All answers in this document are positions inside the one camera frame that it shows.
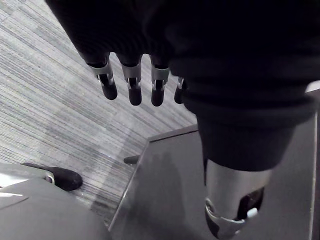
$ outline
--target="floor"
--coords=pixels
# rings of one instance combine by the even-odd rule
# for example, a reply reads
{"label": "floor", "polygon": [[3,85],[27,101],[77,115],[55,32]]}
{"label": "floor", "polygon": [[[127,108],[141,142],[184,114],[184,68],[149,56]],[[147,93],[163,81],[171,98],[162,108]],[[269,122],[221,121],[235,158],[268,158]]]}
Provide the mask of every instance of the floor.
{"label": "floor", "polygon": [[115,55],[118,98],[98,81],[43,0],[0,1],[0,163],[32,162],[77,171],[73,194],[108,224],[151,136],[190,126],[196,118],[174,102],[170,76],[160,107],[151,104],[151,64],[142,59],[142,104],[132,106]]}

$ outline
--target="gray carpet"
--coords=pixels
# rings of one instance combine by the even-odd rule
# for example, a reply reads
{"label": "gray carpet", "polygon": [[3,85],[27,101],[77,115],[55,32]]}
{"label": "gray carpet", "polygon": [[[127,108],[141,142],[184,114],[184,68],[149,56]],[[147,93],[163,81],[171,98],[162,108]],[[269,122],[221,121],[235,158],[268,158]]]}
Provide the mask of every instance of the gray carpet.
{"label": "gray carpet", "polygon": [[115,55],[118,98],[98,81],[43,0],[0,1],[0,162],[32,162],[79,172],[73,194],[109,223],[133,169],[123,158],[146,138],[190,126],[174,102],[171,76],[160,107],[151,104],[151,64],[142,59],[142,104],[131,106]]}

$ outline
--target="prosthetic arm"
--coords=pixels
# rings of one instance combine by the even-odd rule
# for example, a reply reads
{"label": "prosthetic arm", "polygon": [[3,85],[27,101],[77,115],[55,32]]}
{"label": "prosthetic arm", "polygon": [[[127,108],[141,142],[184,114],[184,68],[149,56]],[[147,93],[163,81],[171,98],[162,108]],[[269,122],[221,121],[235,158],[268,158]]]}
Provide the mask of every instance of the prosthetic arm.
{"label": "prosthetic arm", "polygon": [[319,79],[319,4],[311,0],[46,0],[104,95],[117,97],[110,52],[139,105],[141,56],[152,63],[152,104],[169,68],[175,101],[196,114],[202,141],[204,213],[219,239],[259,211],[272,169],[295,126],[310,118],[305,95]]}

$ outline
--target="black table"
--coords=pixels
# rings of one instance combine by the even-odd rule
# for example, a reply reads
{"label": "black table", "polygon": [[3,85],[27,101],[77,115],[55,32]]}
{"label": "black table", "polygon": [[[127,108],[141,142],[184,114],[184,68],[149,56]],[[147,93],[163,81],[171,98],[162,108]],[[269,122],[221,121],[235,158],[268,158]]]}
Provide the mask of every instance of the black table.
{"label": "black table", "polygon": [[[259,215],[235,240],[317,240],[317,117],[296,128]],[[197,126],[149,139],[109,226],[113,240],[212,240]]]}

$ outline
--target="black sweater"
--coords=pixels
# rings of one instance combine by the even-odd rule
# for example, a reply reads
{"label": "black sweater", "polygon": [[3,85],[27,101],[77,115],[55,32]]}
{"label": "black sweater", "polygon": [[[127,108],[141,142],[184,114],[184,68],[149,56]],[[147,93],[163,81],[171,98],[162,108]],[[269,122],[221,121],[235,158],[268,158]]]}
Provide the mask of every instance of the black sweater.
{"label": "black sweater", "polygon": [[151,54],[184,77],[203,156],[273,168],[310,118],[320,77],[316,0],[46,0],[88,64]]}

